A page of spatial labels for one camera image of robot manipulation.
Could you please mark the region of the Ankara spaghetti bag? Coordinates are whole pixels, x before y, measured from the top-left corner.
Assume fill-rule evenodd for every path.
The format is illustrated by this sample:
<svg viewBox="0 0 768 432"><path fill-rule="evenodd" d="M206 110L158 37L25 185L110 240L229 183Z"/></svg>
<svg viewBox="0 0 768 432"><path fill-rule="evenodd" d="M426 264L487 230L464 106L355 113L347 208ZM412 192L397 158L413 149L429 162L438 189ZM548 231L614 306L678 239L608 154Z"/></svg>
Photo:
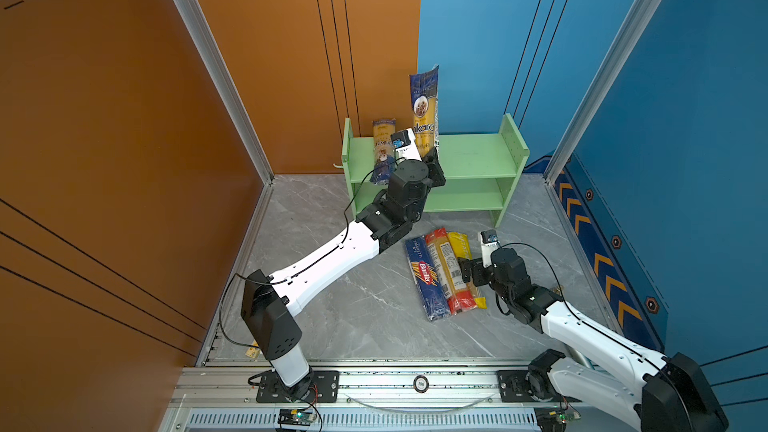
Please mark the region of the Ankara spaghetti bag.
<svg viewBox="0 0 768 432"><path fill-rule="evenodd" d="M374 167L371 182L377 186L388 184L395 167L394 146L391 136L396 132L395 119L380 119L373 122Z"/></svg>
<svg viewBox="0 0 768 432"><path fill-rule="evenodd" d="M424 157L439 146L438 82L439 66L409 76L413 131L419 154Z"/></svg>

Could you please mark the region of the blue Barilla spaghetti box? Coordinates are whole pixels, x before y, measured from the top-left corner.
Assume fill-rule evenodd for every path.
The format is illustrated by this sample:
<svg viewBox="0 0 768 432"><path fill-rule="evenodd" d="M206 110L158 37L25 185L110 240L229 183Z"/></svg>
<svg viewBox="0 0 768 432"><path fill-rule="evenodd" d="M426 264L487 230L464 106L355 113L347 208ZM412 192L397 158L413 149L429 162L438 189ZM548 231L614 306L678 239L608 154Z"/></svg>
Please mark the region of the blue Barilla spaghetti box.
<svg viewBox="0 0 768 432"><path fill-rule="evenodd" d="M451 312L431 254L428 251L426 240L423 237L406 239L405 250L427 319L435 321L449 317Z"/></svg>

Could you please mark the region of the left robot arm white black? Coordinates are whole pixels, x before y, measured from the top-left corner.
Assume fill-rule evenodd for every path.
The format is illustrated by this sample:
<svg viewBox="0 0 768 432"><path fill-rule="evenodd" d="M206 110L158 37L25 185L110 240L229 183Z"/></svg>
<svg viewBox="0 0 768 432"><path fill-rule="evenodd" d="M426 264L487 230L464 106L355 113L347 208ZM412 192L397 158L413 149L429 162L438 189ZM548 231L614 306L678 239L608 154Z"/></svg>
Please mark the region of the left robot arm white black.
<svg viewBox="0 0 768 432"><path fill-rule="evenodd" d="M313 376L296 316L348 271L408 235L421 219L429 192L445 183L435 148L423 158L402 158L387 188L339 235L271 276L256 270L245 277L241 318L290 398L306 398Z"/></svg>

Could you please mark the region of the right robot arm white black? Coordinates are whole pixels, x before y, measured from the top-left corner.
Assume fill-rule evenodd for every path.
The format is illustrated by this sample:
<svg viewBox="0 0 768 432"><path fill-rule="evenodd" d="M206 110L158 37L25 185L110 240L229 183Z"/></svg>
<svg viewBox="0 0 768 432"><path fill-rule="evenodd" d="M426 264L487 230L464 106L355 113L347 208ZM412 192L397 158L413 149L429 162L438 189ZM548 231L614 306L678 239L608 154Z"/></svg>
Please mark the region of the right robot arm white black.
<svg viewBox="0 0 768 432"><path fill-rule="evenodd" d="M503 314L581 353L592 369L548 349L528 365L531 398L574 398L636 431L725 431L729 420L699 364L672 357L608 329L578 311L555 291L535 284L510 247L488 257L458 261L463 277L489 286Z"/></svg>

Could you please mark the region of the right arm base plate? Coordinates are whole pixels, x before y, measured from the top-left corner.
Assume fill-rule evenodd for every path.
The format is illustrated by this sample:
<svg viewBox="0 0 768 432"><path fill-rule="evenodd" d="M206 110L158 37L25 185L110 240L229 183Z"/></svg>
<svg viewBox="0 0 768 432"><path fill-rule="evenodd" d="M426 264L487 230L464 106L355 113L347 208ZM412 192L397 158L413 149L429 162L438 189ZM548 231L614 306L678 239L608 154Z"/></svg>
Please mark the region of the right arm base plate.
<svg viewBox="0 0 768 432"><path fill-rule="evenodd" d="M501 401L504 403L550 403L576 401L555 390L549 378L539 372L505 369L496 372Z"/></svg>

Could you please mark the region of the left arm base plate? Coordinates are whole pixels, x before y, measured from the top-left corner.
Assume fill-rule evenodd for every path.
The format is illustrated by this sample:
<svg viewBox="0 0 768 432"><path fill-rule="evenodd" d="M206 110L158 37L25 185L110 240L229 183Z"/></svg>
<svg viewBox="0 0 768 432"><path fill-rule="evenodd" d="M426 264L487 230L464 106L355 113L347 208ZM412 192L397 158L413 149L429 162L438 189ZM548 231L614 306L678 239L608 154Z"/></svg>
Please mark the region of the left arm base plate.
<svg viewBox="0 0 768 432"><path fill-rule="evenodd" d="M287 387L275 371L266 371L248 379L256 388L259 403L335 403L340 374L336 370L313 371L297 384Z"/></svg>

